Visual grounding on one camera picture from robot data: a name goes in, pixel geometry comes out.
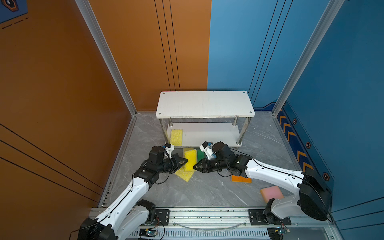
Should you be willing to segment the white two-tier shelf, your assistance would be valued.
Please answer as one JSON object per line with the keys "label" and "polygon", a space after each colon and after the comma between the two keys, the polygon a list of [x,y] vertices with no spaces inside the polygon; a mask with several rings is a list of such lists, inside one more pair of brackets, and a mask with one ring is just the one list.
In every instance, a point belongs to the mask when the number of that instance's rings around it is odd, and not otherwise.
{"label": "white two-tier shelf", "polygon": [[180,148],[205,141],[238,148],[254,116],[246,91],[161,92],[156,111],[167,143],[173,130],[183,131]]}

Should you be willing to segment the yellow porous sponge large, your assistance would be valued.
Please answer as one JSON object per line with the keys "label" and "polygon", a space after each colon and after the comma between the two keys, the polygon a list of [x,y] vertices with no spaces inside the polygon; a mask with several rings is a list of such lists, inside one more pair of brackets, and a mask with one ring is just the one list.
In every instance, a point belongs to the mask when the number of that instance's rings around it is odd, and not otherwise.
{"label": "yellow porous sponge large", "polygon": [[170,144],[174,146],[181,146],[183,144],[183,130],[172,129]]}

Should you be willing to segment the bright yellow foam sponge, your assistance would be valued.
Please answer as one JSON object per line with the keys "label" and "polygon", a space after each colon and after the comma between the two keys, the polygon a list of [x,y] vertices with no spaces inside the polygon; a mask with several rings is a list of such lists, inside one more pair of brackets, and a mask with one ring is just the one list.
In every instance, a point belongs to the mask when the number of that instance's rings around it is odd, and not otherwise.
{"label": "bright yellow foam sponge", "polygon": [[188,160],[188,162],[185,164],[185,171],[186,172],[193,172],[194,171],[194,165],[198,162],[198,152],[197,150],[189,150],[185,151],[184,158]]}

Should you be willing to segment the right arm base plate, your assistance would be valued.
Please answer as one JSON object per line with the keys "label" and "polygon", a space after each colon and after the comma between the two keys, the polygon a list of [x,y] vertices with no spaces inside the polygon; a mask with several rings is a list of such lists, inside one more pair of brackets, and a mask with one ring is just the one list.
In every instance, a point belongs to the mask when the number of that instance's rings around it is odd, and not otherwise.
{"label": "right arm base plate", "polygon": [[249,209],[248,210],[249,219],[252,226],[262,226],[262,225],[273,225],[280,226],[290,226],[292,224],[289,217],[284,219],[279,219],[272,213],[264,213],[264,210],[261,209]]}

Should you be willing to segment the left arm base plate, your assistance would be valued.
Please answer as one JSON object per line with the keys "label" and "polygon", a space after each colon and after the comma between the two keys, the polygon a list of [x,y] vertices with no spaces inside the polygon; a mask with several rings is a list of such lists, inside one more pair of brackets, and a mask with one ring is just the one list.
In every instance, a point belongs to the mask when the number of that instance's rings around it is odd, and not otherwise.
{"label": "left arm base plate", "polygon": [[156,209],[151,213],[151,226],[156,226],[157,224],[163,224],[164,226],[169,225],[170,220],[170,210],[169,209]]}

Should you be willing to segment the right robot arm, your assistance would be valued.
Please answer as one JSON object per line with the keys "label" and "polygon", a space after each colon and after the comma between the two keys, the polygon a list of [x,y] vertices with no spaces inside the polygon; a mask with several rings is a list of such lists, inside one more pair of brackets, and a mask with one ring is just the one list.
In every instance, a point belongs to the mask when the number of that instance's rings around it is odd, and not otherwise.
{"label": "right robot arm", "polygon": [[283,199],[269,199],[263,212],[267,223],[303,214],[318,221],[331,220],[332,191],[317,171],[294,171],[265,164],[223,142],[204,142],[200,148],[206,156],[193,166],[196,171],[211,173],[226,169],[236,177],[261,180],[291,192]]}

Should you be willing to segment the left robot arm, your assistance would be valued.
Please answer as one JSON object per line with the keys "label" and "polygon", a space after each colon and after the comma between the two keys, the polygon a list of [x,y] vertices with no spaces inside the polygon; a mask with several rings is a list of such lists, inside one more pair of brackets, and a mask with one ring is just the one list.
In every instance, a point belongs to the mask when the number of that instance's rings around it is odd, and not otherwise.
{"label": "left robot arm", "polygon": [[78,229],[79,240],[125,240],[142,224],[154,221],[156,205],[142,197],[161,173],[174,174],[188,159],[173,154],[174,146],[152,147],[149,157],[132,175],[119,197],[94,219],[87,218]]}

